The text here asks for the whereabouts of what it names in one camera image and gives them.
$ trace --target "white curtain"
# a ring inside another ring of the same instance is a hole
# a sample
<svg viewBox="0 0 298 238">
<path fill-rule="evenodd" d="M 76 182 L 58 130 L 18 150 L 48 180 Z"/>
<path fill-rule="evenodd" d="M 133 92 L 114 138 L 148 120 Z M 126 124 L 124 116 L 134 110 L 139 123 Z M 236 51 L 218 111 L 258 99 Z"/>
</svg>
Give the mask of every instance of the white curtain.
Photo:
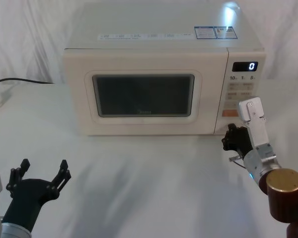
<svg viewBox="0 0 298 238">
<path fill-rule="evenodd" d="M 85 2 L 0 0 L 0 78 L 65 82 L 62 52 Z M 238 0 L 237 3 L 268 53 L 263 79 L 297 82 L 298 0 Z"/>
</svg>

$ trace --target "microwave oven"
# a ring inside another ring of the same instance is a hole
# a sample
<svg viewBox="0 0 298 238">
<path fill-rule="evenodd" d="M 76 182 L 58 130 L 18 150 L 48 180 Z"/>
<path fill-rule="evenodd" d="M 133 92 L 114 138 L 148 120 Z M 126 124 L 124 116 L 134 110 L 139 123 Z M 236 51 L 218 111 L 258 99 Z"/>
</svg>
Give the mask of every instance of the microwave oven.
<svg viewBox="0 0 298 238">
<path fill-rule="evenodd" d="M 88 3 L 63 61 L 82 134 L 224 134 L 265 56 L 231 2 Z"/>
</svg>

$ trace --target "white table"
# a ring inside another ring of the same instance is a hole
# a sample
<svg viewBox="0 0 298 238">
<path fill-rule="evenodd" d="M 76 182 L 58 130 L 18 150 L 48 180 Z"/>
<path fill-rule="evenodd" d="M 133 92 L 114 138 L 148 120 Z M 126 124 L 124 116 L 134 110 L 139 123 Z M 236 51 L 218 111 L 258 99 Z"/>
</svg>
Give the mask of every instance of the white table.
<svg viewBox="0 0 298 238">
<path fill-rule="evenodd" d="M 261 83 L 271 144 L 298 171 L 298 86 Z M 246 170 L 228 162 L 222 136 L 80 136 L 66 85 L 16 86 L 0 108 L 0 175 L 28 158 L 26 178 L 72 179 L 45 204 L 35 238 L 285 237 Z M 11 201 L 0 194 L 3 215 Z"/>
</svg>

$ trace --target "microwave label sticker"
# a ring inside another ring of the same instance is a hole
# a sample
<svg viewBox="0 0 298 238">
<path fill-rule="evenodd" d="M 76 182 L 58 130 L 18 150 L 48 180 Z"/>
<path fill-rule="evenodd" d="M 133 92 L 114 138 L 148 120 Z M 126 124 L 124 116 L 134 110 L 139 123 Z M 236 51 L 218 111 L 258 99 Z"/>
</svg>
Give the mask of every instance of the microwave label sticker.
<svg viewBox="0 0 298 238">
<path fill-rule="evenodd" d="M 194 40 L 193 33 L 163 33 L 163 34 L 99 34 L 99 41 L 107 40 Z"/>
<path fill-rule="evenodd" d="M 194 30 L 198 40 L 217 38 L 213 26 L 195 26 Z"/>
<path fill-rule="evenodd" d="M 232 26 L 195 26 L 195 34 L 200 39 L 237 39 Z"/>
<path fill-rule="evenodd" d="M 237 39 L 232 26 L 215 26 L 214 31 L 218 39 Z"/>
</svg>

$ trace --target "microwave window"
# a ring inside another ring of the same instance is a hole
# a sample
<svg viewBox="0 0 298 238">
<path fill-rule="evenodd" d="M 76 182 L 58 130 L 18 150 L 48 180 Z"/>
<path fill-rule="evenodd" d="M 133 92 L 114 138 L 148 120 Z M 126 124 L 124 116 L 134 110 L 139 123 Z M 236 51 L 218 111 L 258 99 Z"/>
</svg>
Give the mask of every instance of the microwave window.
<svg viewBox="0 0 298 238">
<path fill-rule="evenodd" d="M 95 75 L 93 85 L 101 117 L 188 117 L 194 76 Z"/>
</svg>

